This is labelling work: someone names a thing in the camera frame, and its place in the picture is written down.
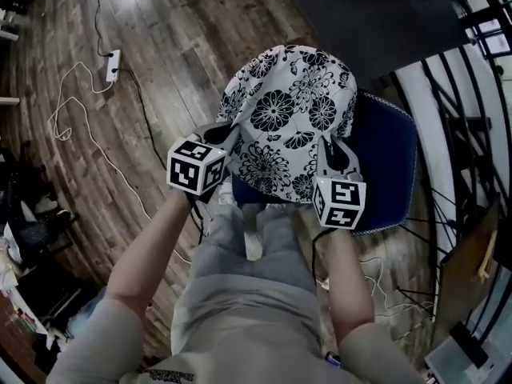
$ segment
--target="electrical cable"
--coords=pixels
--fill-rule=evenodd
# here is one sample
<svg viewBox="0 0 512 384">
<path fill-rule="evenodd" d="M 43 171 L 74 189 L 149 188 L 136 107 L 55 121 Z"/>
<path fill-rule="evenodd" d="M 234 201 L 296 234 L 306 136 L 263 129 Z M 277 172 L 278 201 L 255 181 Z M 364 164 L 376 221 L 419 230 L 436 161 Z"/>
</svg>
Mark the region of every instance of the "electrical cable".
<svg viewBox="0 0 512 384">
<path fill-rule="evenodd" d="M 313 280 L 317 281 L 317 271 L 314 268 L 316 265 L 316 259 L 317 259 L 317 240 L 319 240 L 322 236 L 325 236 L 326 234 L 334 232 L 335 228 L 328 228 L 317 234 L 311 243 L 311 274 L 313 275 Z"/>
<path fill-rule="evenodd" d="M 98 6 L 96 7 L 96 13 L 94 14 L 94 29 L 96 30 L 96 34 L 98 35 L 98 44 L 96 45 L 96 52 L 100 57 L 110 57 L 110 53 L 104 53 L 102 54 L 99 50 L 99 46 L 102 41 L 102 34 L 99 32 L 98 28 L 98 14 L 101 7 L 100 0 L 98 0 Z"/>
<path fill-rule="evenodd" d="M 134 74 L 134 72 L 132 70 L 129 70 L 127 68 L 121 68 L 121 71 L 127 72 L 128 75 L 131 76 L 131 79 L 133 80 L 135 86 L 137 87 L 138 100 L 140 101 L 141 106 L 142 106 L 142 113 L 144 115 L 144 121 L 146 122 L 146 128 L 147 128 L 147 131 L 148 131 L 148 133 L 150 135 L 151 147 L 153 148 L 153 152 L 157 156 L 158 161 L 160 162 L 160 166 L 165 171 L 167 171 L 167 166 L 164 163 L 163 158 L 160 156 L 160 153 L 158 152 L 156 144 L 154 142 L 153 131 L 151 129 L 150 120 L 147 117 L 146 106 L 145 106 L 144 100 L 142 98 L 142 89 L 141 89 L 141 86 L 140 86 L 140 84 L 139 84 L 139 82 L 137 80 L 137 77 L 135 77 L 135 74 Z M 195 226 L 199 230 L 199 242 L 198 242 L 198 245 L 200 245 L 202 243 L 202 238 L 204 236 L 204 220 L 203 220 L 203 218 L 202 218 L 202 216 L 201 216 L 201 214 L 199 212 L 199 209 L 197 208 L 195 200 L 193 200 L 192 198 L 189 198 L 189 202 L 190 202 L 190 205 L 192 206 L 192 210 L 190 211 L 190 217 L 192 218 L 192 222 L 194 222 Z M 192 215 L 192 211 L 194 211 L 196 213 L 196 215 L 198 216 L 198 219 L 199 219 L 201 225 L 198 225 L 198 223 L 196 222 L 195 217 Z"/>
<path fill-rule="evenodd" d="M 158 161 L 160 162 L 161 167 L 165 171 L 167 171 L 167 165 L 164 163 L 163 158 L 160 156 L 160 153 L 157 150 L 156 144 L 154 143 L 154 136 L 153 136 L 153 131 L 152 131 L 151 125 L 150 125 L 150 120 L 147 117 L 146 106 L 144 105 L 144 100 L 142 99 L 141 85 L 138 83 L 138 80 L 135 77 L 135 74 L 134 74 L 134 72 L 132 70 L 129 70 L 127 68 L 121 68 L 121 71 L 127 72 L 128 75 L 131 76 L 131 79 L 133 80 L 135 86 L 137 87 L 138 100 L 140 101 L 141 106 L 142 106 L 142 114 L 144 115 L 144 121 L 146 122 L 146 127 L 147 127 L 148 133 L 150 135 L 151 146 L 153 147 L 153 152 L 157 156 Z"/>
<path fill-rule="evenodd" d="M 320 284 L 320 286 L 322 286 L 322 288 L 324 290 L 329 290 L 329 284 L 328 283 L 324 283 L 324 282 L 321 282 L 319 281 L 318 279 L 316 279 L 316 270 L 314 268 L 315 266 L 315 263 L 316 263 L 316 256 L 317 256 L 317 249 L 316 249 L 316 242 L 317 240 L 319 240 L 322 236 L 325 236 L 326 234 L 329 234 L 329 233 L 332 233 L 333 231 L 335 231 L 336 229 L 334 228 L 329 228 L 329 229 L 325 229 L 323 230 L 322 232 L 320 232 L 319 234 L 317 234 L 313 241 L 312 241 L 312 259 L 311 259 L 311 273 L 313 274 L 313 278 L 314 280 Z M 381 279 L 382 279 L 382 274 L 384 273 L 384 261 L 382 260 L 382 258 L 380 258 L 379 256 L 375 257 L 375 258 L 370 258 L 370 259 L 367 259 L 367 260 L 363 260 L 363 261 L 360 261 L 359 263 L 360 264 L 365 264 L 365 263 L 369 263 L 369 262 L 372 262 L 374 260 L 378 260 L 380 265 L 381 265 L 381 268 L 380 268 L 380 271 L 378 273 L 378 277 L 377 277 L 377 280 L 375 280 L 374 278 L 370 277 L 370 276 L 367 276 L 365 275 L 365 278 L 368 279 L 368 280 L 371 280 L 373 283 L 374 283 L 374 287 L 371 291 L 371 297 L 374 296 L 374 293 L 375 293 L 375 289 L 379 289 L 382 293 L 382 295 L 384 296 L 384 308 L 387 310 L 387 311 L 391 311 L 393 309 L 396 309 L 398 307 L 406 307 L 406 309 L 404 310 L 401 310 L 399 312 L 396 312 L 396 313 L 393 313 L 393 314 L 376 314 L 375 317 L 383 317 L 383 318 L 392 318 L 394 316 L 397 316 L 405 311 L 408 311 L 408 310 L 411 310 L 411 309 L 416 309 L 416 310 L 424 310 L 423 308 L 421 308 L 420 306 L 418 305 L 415 305 L 413 303 L 401 303 L 401 304 L 397 304 L 397 305 L 392 305 L 392 306 L 389 306 L 387 305 L 387 294 L 386 292 L 382 289 L 381 285 L 380 285 L 380 282 L 381 282 Z M 431 308 L 434 306 L 434 304 L 432 302 L 422 302 L 421 305 L 424 306 L 425 304 L 428 304 L 428 306 L 426 307 L 427 309 Z"/>
<path fill-rule="evenodd" d="M 100 57 L 110 57 L 111 54 L 110 53 L 105 53 L 105 54 L 102 54 L 100 52 L 100 44 L 102 42 L 102 34 L 100 33 L 99 31 L 99 28 L 98 28 L 98 15 L 99 15 L 99 11 L 100 11 L 100 8 L 101 8 L 101 2 L 100 0 L 97 0 L 98 1 L 98 6 L 96 7 L 96 12 L 94 14 L 94 29 L 96 30 L 96 34 L 98 35 L 98 44 L 96 46 L 96 51 L 98 53 L 98 55 Z M 87 129 L 89 131 L 89 136 L 90 136 L 90 140 L 93 142 L 93 144 L 96 145 L 96 147 L 100 150 L 100 152 L 102 153 L 103 157 L 105 158 L 105 160 L 116 170 L 116 172 L 118 172 L 122 179 L 124 180 L 125 184 L 128 186 L 128 188 L 134 193 L 135 197 L 137 198 L 141 208 L 142 208 L 142 211 L 144 212 L 144 215 L 149 219 L 151 220 L 151 216 L 148 215 L 147 211 L 146 211 L 146 208 L 144 207 L 144 204 L 142 203 L 142 200 L 139 196 L 139 194 L 137 193 L 137 191 L 130 185 L 130 183 L 128 182 L 128 180 L 126 179 L 126 176 L 124 175 L 123 172 L 121 172 L 121 170 L 119 168 L 116 167 L 115 164 L 112 163 L 111 160 L 109 160 L 108 156 L 106 155 L 105 151 L 100 147 L 100 145 L 94 140 L 94 137 L 92 135 L 92 132 L 90 130 L 90 124 L 89 124 L 89 117 L 87 115 L 87 109 L 85 108 L 85 106 L 79 101 L 76 99 L 76 97 L 70 97 L 68 98 L 67 100 L 64 101 L 63 104 L 60 104 L 60 100 L 61 100 L 61 96 L 62 96 L 62 84 L 64 82 L 64 79 L 67 77 L 67 75 L 72 71 L 74 70 L 74 68 L 78 65 L 82 65 L 86 70 L 87 72 L 89 73 L 90 75 L 90 83 L 91 83 L 91 87 L 92 87 L 92 91 L 95 93 L 95 94 L 101 94 L 101 93 L 104 93 L 105 91 L 107 91 L 108 89 L 110 89 L 112 87 L 112 85 L 114 84 L 113 82 L 110 83 L 110 85 L 105 88 L 104 90 L 101 90 L 101 91 L 96 91 L 94 89 L 94 81 L 93 81 L 93 75 L 92 73 L 90 72 L 90 70 L 86 67 L 86 65 L 83 63 L 83 62 L 77 62 L 66 74 L 64 74 L 64 77 L 62 77 L 62 80 L 61 80 L 61 84 L 60 84 L 60 88 L 59 88 L 59 93 L 58 93 L 58 104 L 57 104 L 57 109 L 55 110 L 55 112 L 50 116 L 50 118 L 48 119 L 48 122 L 52 120 L 52 118 L 54 119 L 54 129 L 53 129 L 53 132 L 54 132 L 54 136 L 56 137 L 56 139 L 60 140 L 60 141 L 67 141 L 70 137 L 71 137 L 71 134 L 72 134 L 72 129 L 70 127 L 66 128 L 62 133 L 59 133 L 58 132 L 58 112 L 60 111 L 61 108 L 64 107 L 65 104 L 67 104 L 70 100 L 75 100 L 79 105 L 80 107 L 83 109 L 84 111 L 84 115 L 86 116 L 86 124 L 87 124 Z M 154 137 L 153 137 L 153 132 L 150 128 L 150 123 L 149 123 L 149 120 L 147 118 L 147 114 L 146 114 L 146 106 L 144 104 L 144 101 L 142 99 L 142 90 L 141 90 L 141 86 L 140 84 L 138 83 L 138 80 L 137 78 L 135 77 L 135 74 L 133 73 L 133 71 L 131 70 L 128 70 L 128 69 L 122 69 L 122 70 L 125 70 L 128 72 L 128 74 L 132 77 L 136 87 L 137 87 L 137 93 L 138 93 L 138 99 L 140 100 L 140 103 L 142 105 L 142 112 L 144 114 L 144 119 L 146 121 L 146 126 L 148 128 L 148 132 L 150 134 L 150 139 L 151 139 L 151 145 L 153 147 L 153 150 L 154 152 L 156 153 L 157 157 L 158 157 L 158 161 L 160 162 L 160 165 L 162 166 L 162 168 L 164 170 L 166 170 L 166 164 L 164 163 L 164 161 L 162 160 L 162 157 L 160 156 L 160 154 L 157 152 L 157 149 L 156 149 L 156 145 L 154 143 Z M 194 216 L 192 215 L 192 212 L 190 212 L 190 216 L 192 217 L 192 220 L 194 221 L 194 224 L 196 226 L 197 223 L 195 222 L 194 220 Z M 201 218 L 201 227 L 198 226 L 198 229 L 199 231 L 201 232 L 200 234 L 200 237 L 199 237 L 199 243 L 201 243 L 202 241 L 202 236 L 203 236 L 203 222 L 202 222 L 202 217 L 199 215 L 199 217 Z M 180 255 L 180 253 L 177 251 L 177 250 L 173 250 L 173 252 L 176 253 L 176 255 L 181 259 L 183 260 L 185 263 L 188 263 L 190 264 L 190 260 L 187 260 L 185 259 L 183 256 Z"/>
<path fill-rule="evenodd" d="M 144 212 L 144 215 L 149 219 L 151 220 L 151 216 L 148 215 L 147 211 L 146 211 L 146 208 L 144 207 L 144 203 L 142 203 L 142 200 L 141 200 L 141 197 L 139 196 L 139 194 L 137 193 L 137 191 L 135 190 L 135 188 L 132 187 L 132 185 L 128 182 L 128 179 L 126 178 L 126 176 L 124 175 L 124 173 L 110 160 L 110 158 L 107 156 L 107 154 L 105 153 L 105 151 L 103 150 L 103 148 L 99 145 L 99 143 L 94 139 L 94 136 L 93 136 L 93 133 L 92 133 L 92 130 L 90 128 L 90 123 L 89 123 L 89 115 L 87 113 L 87 109 L 86 107 L 75 97 L 75 96 L 72 96 L 72 97 L 69 97 L 67 100 L 65 100 L 62 104 L 61 104 L 61 99 L 62 99 L 62 85 L 64 83 L 64 80 L 66 79 L 66 77 L 71 73 L 71 71 L 73 71 L 77 66 L 82 66 L 83 68 L 86 69 L 86 71 L 89 73 L 89 76 L 90 76 L 90 84 L 91 84 L 91 89 L 93 91 L 93 93 L 95 94 L 101 94 L 101 93 L 104 93 L 106 92 L 107 90 L 109 90 L 113 83 L 109 84 L 109 86 L 107 88 L 105 88 L 104 90 L 96 90 L 94 88 L 94 79 L 93 79 L 93 74 L 92 72 L 86 67 L 86 65 L 83 63 L 83 62 L 77 62 L 73 67 L 70 68 L 69 71 L 67 71 L 64 76 L 62 77 L 61 79 L 61 82 L 60 82 L 60 86 L 59 86 L 59 90 L 58 90 L 58 100 L 57 100 L 57 107 L 55 109 L 55 111 L 52 113 L 52 115 L 48 118 L 48 123 L 52 123 L 53 121 L 53 128 L 52 128 L 52 134 L 53 136 L 58 139 L 59 141 L 61 142 L 65 142 L 65 141 L 68 141 L 70 138 L 71 138 L 71 135 L 73 133 L 73 129 L 71 127 L 67 127 L 63 132 L 60 132 L 59 129 L 58 129 L 58 116 L 59 116 L 59 112 L 60 110 L 70 101 L 75 101 L 77 104 L 80 105 L 80 107 L 82 108 L 83 110 L 83 113 L 85 115 L 85 118 L 86 118 L 86 126 L 87 126 L 87 132 L 89 134 L 89 138 L 90 140 L 92 141 L 93 144 L 96 145 L 96 147 L 99 149 L 99 151 L 101 152 L 102 156 L 104 157 L 104 159 L 107 161 L 107 163 L 112 166 L 114 168 L 114 170 L 121 176 L 122 180 L 124 181 L 124 183 L 126 184 L 126 186 L 128 186 L 128 189 L 130 189 L 130 191 L 135 195 L 136 199 L 138 200 L 138 203 L 140 204 L 141 208 L 142 208 L 142 211 Z M 177 256 L 180 257 L 181 260 L 183 260 L 185 263 L 189 263 L 190 264 L 190 261 L 189 260 L 186 260 L 183 256 L 180 255 L 179 252 L 177 252 L 176 250 L 174 250 L 174 252 L 176 253 Z"/>
<path fill-rule="evenodd" d="M 382 289 L 381 287 L 381 280 L 382 280 L 382 274 L 384 273 L 384 261 L 382 260 L 382 258 L 380 258 L 379 256 L 375 257 L 375 258 L 370 258 L 368 260 L 363 260 L 363 261 L 360 261 L 359 263 L 361 264 L 365 264 L 365 263 L 369 263 L 369 262 L 372 262 L 374 260 L 378 260 L 380 265 L 381 265 L 381 269 L 380 271 L 378 272 L 378 277 L 377 277 L 377 280 L 371 278 L 370 276 L 366 276 L 365 275 L 365 278 L 371 280 L 372 282 L 374 282 L 374 288 L 372 289 L 371 291 L 371 297 L 374 296 L 374 293 L 375 293 L 375 289 L 378 288 L 381 293 L 384 295 L 384 308 L 387 310 L 387 311 L 390 311 L 392 309 L 396 309 L 397 307 L 404 307 L 406 306 L 407 309 L 406 310 L 410 310 L 412 308 L 416 308 L 416 309 L 421 309 L 421 307 L 415 305 L 415 304 L 412 304 L 412 303 L 401 303 L 401 304 L 396 304 L 396 305 L 393 305 L 393 306 L 389 306 L 387 305 L 387 294 L 386 292 Z M 423 302 L 423 304 L 431 304 L 432 306 L 434 305 L 432 302 Z M 388 315 L 388 314 L 376 314 L 375 316 L 376 317 L 393 317 L 394 315 L 397 315 L 397 314 L 392 314 L 392 315 Z"/>
</svg>

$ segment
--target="shoe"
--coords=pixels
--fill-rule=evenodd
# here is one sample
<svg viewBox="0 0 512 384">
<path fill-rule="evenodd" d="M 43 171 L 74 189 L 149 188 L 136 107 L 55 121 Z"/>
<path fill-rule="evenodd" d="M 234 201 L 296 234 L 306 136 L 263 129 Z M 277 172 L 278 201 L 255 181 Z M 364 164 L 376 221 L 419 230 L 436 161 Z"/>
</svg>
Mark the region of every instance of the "shoe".
<svg viewBox="0 0 512 384">
<path fill-rule="evenodd" d="M 288 216 L 295 212 L 298 208 L 297 203 L 269 203 L 266 206 L 266 209 L 275 209 L 281 212 L 282 214 Z"/>
<path fill-rule="evenodd" d="M 231 175 L 229 175 L 224 182 L 218 187 L 218 204 L 224 205 L 235 205 L 236 201 L 233 196 L 233 183 L 231 181 Z"/>
</svg>

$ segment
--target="black cable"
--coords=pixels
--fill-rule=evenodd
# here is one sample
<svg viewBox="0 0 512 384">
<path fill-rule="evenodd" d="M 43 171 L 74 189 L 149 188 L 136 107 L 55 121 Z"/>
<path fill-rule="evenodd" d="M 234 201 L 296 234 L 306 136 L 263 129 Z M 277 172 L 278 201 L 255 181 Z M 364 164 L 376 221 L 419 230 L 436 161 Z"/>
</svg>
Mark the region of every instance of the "black cable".
<svg viewBox="0 0 512 384">
<path fill-rule="evenodd" d="M 313 281 L 314 281 L 315 285 L 317 282 L 317 271 L 314 268 L 314 265 L 316 264 L 316 261 L 317 261 L 317 240 L 319 240 L 322 236 L 325 236 L 326 234 L 334 232 L 335 230 L 336 229 L 332 228 L 332 227 L 329 229 L 323 230 L 322 232 L 320 232 L 313 238 L 313 241 L 311 243 L 311 274 L 313 275 Z"/>
<path fill-rule="evenodd" d="M 140 84 L 138 83 L 138 80 L 137 78 L 135 77 L 135 74 L 132 70 L 129 70 L 127 68 L 121 68 L 121 71 L 126 71 L 130 76 L 131 76 L 131 79 L 134 80 L 134 83 L 137 87 L 137 94 L 138 94 L 138 99 L 141 103 L 141 106 L 142 106 L 142 112 L 144 113 L 144 121 L 146 121 L 146 127 L 147 127 L 147 130 L 150 134 L 150 140 L 151 140 L 151 146 L 153 147 L 153 151 L 154 153 L 156 154 L 156 156 L 158 157 L 158 161 L 160 162 L 160 165 L 162 166 L 162 168 L 164 170 L 167 170 L 167 165 L 164 163 L 163 161 L 163 158 L 160 156 L 160 154 L 158 153 L 157 151 L 157 146 L 156 144 L 154 143 L 154 136 L 153 136 L 153 131 L 151 130 L 151 125 L 150 125 L 150 120 L 148 119 L 147 117 L 147 112 L 146 112 L 146 106 L 144 105 L 144 101 L 142 99 L 142 90 L 141 90 L 141 86 Z"/>
<path fill-rule="evenodd" d="M 94 28 L 96 29 L 96 34 L 98 35 L 98 44 L 96 45 L 96 51 L 97 51 L 98 55 L 101 57 L 110 57 L 110 53 L 102 54 L 99 50 L 99 46 L 102 41 L 102 34 L 99 32 L 99 29 L 98 29 L 98 14 L 99 14 L 99 9 L 100 9 L 101 5 L 102 4 L 98 0 L 98 6 L 96 7 L 96 14 L 94 15 Z"/>
<path fill-rule="evenodd" d="M 98 29 L 98 14 L 99 14 L 100 7 L 101 7 L 101 3 L 100 3 L 100 0 L 98 0 L 98 6 L 96 7 L 96 13 L 94 15 L 94 29 L 96 30 L 96 33 L 98 35 L 98 44 L 97 44 L 97 47 L 96 47 L 96 51 L 98 52 L 98 55 L 101 56 L 101 57 L 110 57 L 111 56 L 110 53 L 102 54 L 100 52 L 100 50 L 99 50 L 99 46 L 100 46 L 100 43 L 101 43 L 101 40 L 102 40 L 102 34 L 100 33 L 100 31 Z M 150 121 L 149 121 L 149 119 L 147 117 L 146 105 L 144 104 L 144 100 L 142 99 L 141 85 L 138 83 L 137 77 L 135 77 L 135 74 L 134 74 L 134 72 L 132 70 L 129 70 L 127 68 L 121 68 L 120 70 L 121 71 L 126 71 L 131 76 L 131 79 L 134 81 L 134 84 L 137 87 L 138 99 L 139 99 L 139 101 L 141 103 L 141 106 L 142 106 L 142 113 L 144 115 L 144 121 L 146 122 L 146 127 L 147 127 L 147 130 L 148 130 L 148 133 L 150 134 L 151 146 L 153 147 L 153 151 L 154 151 L 155 155 L 157 156 L 158 161 L 160 162 L 160 166 L 165 171 L 167 171 L 167 165 L 164 163 L 162 157 L 158 153 L 156 144 L 154 143 L 153 131 L 151 129 Z M 204 236 L 204 220 L 202 218 L 201 213 L 199 212 L 199 209 L 198 209 L 198 207 L 197 207 L 197 205 L 195 203 L 195 200 L 189 198 L 189 201 L 190 201 L 190 205 L 192 207 L 192 210 L 196 213 L 196 215 L 198 216 L 199 221 L 201 223 L 201 225 L 198 225 L 196 223 L 195 218 L 192 215 L 192 210 L 191 210 L 190 211 L 190 217 L 192 218 L 192 222 L 194 222 L 194 224 L 196 225 L 196 227 L 199 230 L 199 245 L 200 245 L 202 243 L 202 237 Z"/>
<path fill-rule="evenodd" d="M 150 134 L 151 146 L 153 147 L 153 151 L 154 151 L 155 155 L 157 156 L 158 161 L 160 162 L 160 165 L 162 166 L 162 168 L 165 171 L 167 171 L 167 166 L 164 163 L 163 158 L 158 153 L 156 144 L 154 143 L 153 131 L 151 129 L 150 120 L 147 117 L 146 106 L 144 105 L 144 100 L 142 99 L 142 89 L 141 89 L 140 84 L 138 83 L 137 77 L 135 77 L 135 74 L 134 74 L 134 72 L 132 70 L 129 70 L 127 68 L 121 68 L 121 71 L 126 71 L 131 76 L 131 79 L 134 81 L 134 84 L 137 87 L 138 99 L 139 99 L 139 101 L 141 103 L 141 106 L 142 106 L 142 113 L 144 115 L 144 121 L 146 122 L 146 127 L 147 127 L 147 130 L 148 130 L 148 133 Z M 200 245 L 202 243 L 202 238 L 204 236 L 204 220 L 203 220 L 203 217 L 202 217 L 201 213 L 199 212 L 199 209 L 198 209 L 198 206 L 196 205 L 195 200 L 187 192 L 186 192 L 186 195 L 187 195 L 187 197 L 189 199 L 190 206 L 192 207 L 192 210 L 190 211 L 190 217 L 192 218 L 192 222 L 194 222 L 195 226 L 199 230 L 199 242 L 198 242 L 198 245 Z M 192 212 L 195 212 L 195 214 L 197 215 L 201 225 L 199 225 L 196 222 L 195 217 L 192 215 Z"/>
</svg>

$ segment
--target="floor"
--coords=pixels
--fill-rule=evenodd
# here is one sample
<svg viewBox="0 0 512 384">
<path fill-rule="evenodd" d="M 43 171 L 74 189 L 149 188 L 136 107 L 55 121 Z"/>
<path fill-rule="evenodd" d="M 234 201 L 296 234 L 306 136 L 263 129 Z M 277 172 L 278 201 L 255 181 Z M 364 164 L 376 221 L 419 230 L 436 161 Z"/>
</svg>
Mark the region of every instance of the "floor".
<svg viewBox="0 0 512 384">
<path fill-rule="evenodd" d="M 19 41 L 10 46 L 4 61 L 0 93 L 20 97 L 21 103 L 0 110 L 0 135 L 2 143 L 12 149 L 31 140 L 31 157 L 36 165 L 46 165 L 61 205 L 80 214 L 70 232 L 74 247 L 64 253 L 66 262 L 78 276 L 101 286 L 147 218 L 120 174 L 91 142 L 84 111 L 76 103 L 66 106 L 59 119 L 61 131 L 73 128 L 68 141 L 54 138 L 47 123 L 57 105 L 60 79 L 76 62 L 91 69 L 96 90 L 106 87 L 106 61 L 96 54 L 96 7 L 96 0 L 34 0 L 30 26 L 21 30 Z M 177 137 L 214 120 L 227 82 L 253 56 L 283 43 L 315 46 L 312 29 L 289 0 L 101 0 L 98 28 L 103 36 L 101 50 L 121 48 L 122 66 L 140 81 L 156 146 L 163 156 Z M 129 75 L 122 71 L 110 90 L 92 94 L 89 76 L 77 69 L 63 88 L 64 98 L 71 95 L 84 103 L 95 140 L 140 194 L 152 216 L 168 189 Z M 410 213 L 414 218 L 426 216 L 419 177 L 421 173 Z M 301 210 L 294 220 L 310 257 L 318 222 L 308 209 Z M 420 222 L 407 225 L 426 235 Z M 176 251 L 189 257 L 197 240 L 198 231 L 189 220 Z M 328 238 L 320 241 L 320 254 L 328 242 Z M 388 294 L 388 306 L 409 302 L 397 286 L 431 291 L 428 245 L 413 235 L 397 228 L 357 238 L 357 245 L 361 260 L 377 256 L 384 260 L 382 288 Z M 363 266 L 369 276 L 378 276 L 378 261 Z M 188 265 L 173 254 L 147 312 L 145 365 L 151 358 L 170 354 L 173 306 L 187 273 Z M 325 276 L 321 263 L 318 276 Z M 321 287 L 319 292 L 325 344 L 333 349 L 326 294 Z M 389 326 L 393 339 L 421 366 L 431 335 L 425 311 L 394 315 L 403 310 L 397 308 L 386 312 L 378 291 L 375 303 L 376 314 L 386 316 L 377 321 Z"/>
</svg>

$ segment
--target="chair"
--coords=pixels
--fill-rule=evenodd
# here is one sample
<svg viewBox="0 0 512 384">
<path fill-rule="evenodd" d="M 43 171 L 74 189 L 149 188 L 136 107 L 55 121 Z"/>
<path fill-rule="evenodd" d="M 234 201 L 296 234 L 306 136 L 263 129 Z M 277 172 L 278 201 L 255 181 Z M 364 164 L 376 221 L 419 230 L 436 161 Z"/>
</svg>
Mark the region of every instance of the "chair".
<svg viewBox="0 0 512 384">
<path fill-rule="evenodd" d="M 34 221 L 33 215 L 23 212 L 20 176 L 17 171 L 11 174 L 7 191 L 3 196 L 3 205 L 6 210 L 7 224 L 19 248 L 21 267 L 30 269 L 44 258 L 53 257 L 72 246 L 70 242 L 55 250 L 49 250 L 48 247 L 56 242 L 58 236 L 76 221 L 78 216 L 72 219 L 69 212 L 61 211 L 48 220 Z"/>
<path fill-rule="evenodd" d="M 366 182 L 366 206 L 352 234 L 368 234 L 405 221 L 416 167 L 416 128 L 397 106 L 359 92 L 347 145 L 358 156 Z M 233 177 L 238 204 L 285 203 Z"/>
<path fill-rule="evenodd" d="M 7 190 L 10 174 L 16 166 L 16 159 L 13 153 L 7 149 L 0 147 L 0 190 Z"/>
</svg>

